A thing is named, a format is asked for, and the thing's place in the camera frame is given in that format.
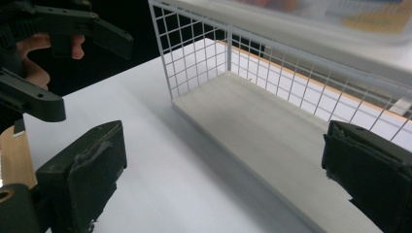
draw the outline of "white wire grid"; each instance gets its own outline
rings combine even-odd
[[[231,71],[324,120],[359,125],[412,151],[412,111],[389,111],[400,97],[412,99],[409,88],[185,9],[149,3],[172,99]]]

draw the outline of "wire mesh basket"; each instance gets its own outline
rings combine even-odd
[[[402,85],[185,9],[150,5],[172,99],[230,71],[326,121],[351,122],[412,150],[411,91]]]

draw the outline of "human hand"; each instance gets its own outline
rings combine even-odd
[[[85,36],[75,35],[72,38],[72,58],[82,59],[85,52],[82,50],[82,43],[85,41]],[[33,50],[46,49],[51,46],[51,40],[48,34],[36,34],[30,38],[27,38],[17,43],[17,49],[21,56],[21,62],[26,72],[26,79],[40,86],[43,89],[48,89],[48,83],[50,81],[49,74],[43,70],[39,65],[34,63],[27,57]]]

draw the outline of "wooden edge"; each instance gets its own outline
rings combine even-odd
[[[36,185],[36,176],[28,146],[27,134],[21,131],[15,135],[15,127],[6,129],[0,135],[0,166],[3,185],[23,183],[32,188]]]

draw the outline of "white shelf board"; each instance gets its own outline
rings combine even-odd
[[[233,73],[175,98],[216,140],[317,231],[380,232],[321,167],[327,122]]]
[[[218,21],[272,38],[298,50],[373,73],[403,87],[412,87],[412,41],[382,43],[357,40],[333,26],[286,14],[259,12],[224,1],[161,0]]]

